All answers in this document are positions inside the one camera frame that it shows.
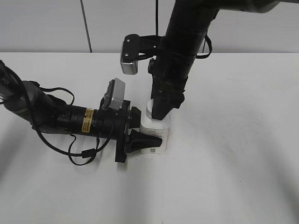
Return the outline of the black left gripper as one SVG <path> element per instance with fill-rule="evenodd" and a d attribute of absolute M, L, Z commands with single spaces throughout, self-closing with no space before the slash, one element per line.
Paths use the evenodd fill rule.
<path fill-rule="evenodd" d="M 130 101 L 124 100 L 120 110 L 115 114 L 116 139 L 115 162 L 125 163 L 127 155 L 147 148 L 160 147 L 162 139 L 155 136 L 146 135 L 136 130 L 131 130 L 126 145 L 126 137 L 129 128 L 139 128 L 142 112 L 137 107 L 132 107 L 130 111 Z"/>

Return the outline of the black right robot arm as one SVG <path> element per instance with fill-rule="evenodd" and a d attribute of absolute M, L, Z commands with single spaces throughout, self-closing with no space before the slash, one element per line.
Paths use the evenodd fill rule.
<path fill-rule="evenodd" d="M 279 4 L 277 0 L 177 0 L 162 37 L 159 54 L 151 59 L 150 98 L 152 118 L 163 120 L 172 109 L 183 103 L 185 85 L 195 59 L 204 59 L 198 51 L 204 40 L 211 46 L 207 33 L 220 10 L 263 14 Z"/>

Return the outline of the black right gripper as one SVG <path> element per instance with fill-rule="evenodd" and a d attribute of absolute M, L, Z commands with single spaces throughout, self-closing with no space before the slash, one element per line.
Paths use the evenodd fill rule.
<path fill-rule="evenodd" d="M 163 120 L 171 110 L 179 109 L 185 100 L 184 92 L 188 77 L 175 76 L 175 70 L 170 76 L 164 76 L 156 59 L 151 58 L 148 72 L 152 75 L 150 98 L 153 99 L 152 118 Z"/>

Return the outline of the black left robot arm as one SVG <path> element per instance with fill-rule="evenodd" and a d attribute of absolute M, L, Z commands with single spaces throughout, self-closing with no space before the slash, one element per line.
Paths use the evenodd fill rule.
<path fill-rule="evenodd" d="M 140 133 L 141 111 L 124 99 L 125 83 L 118 78 L 109 82 L 98 109 L 75 106 L 52 95 L 52 88 L 43 88 L 35 81 L 22 81 L 4 63 L 0 65 L 0 97 L 4 107 L 28 121 L 40 139 L 48 146 L 45 134 L 92 136 L 96 146 L 80 153 L 54 150 L 91 163 L 110 140 L 116 141 L 115 161 L 124 163 L 127 154 L 151 147 L 159 147 L 162 139 Z"/>

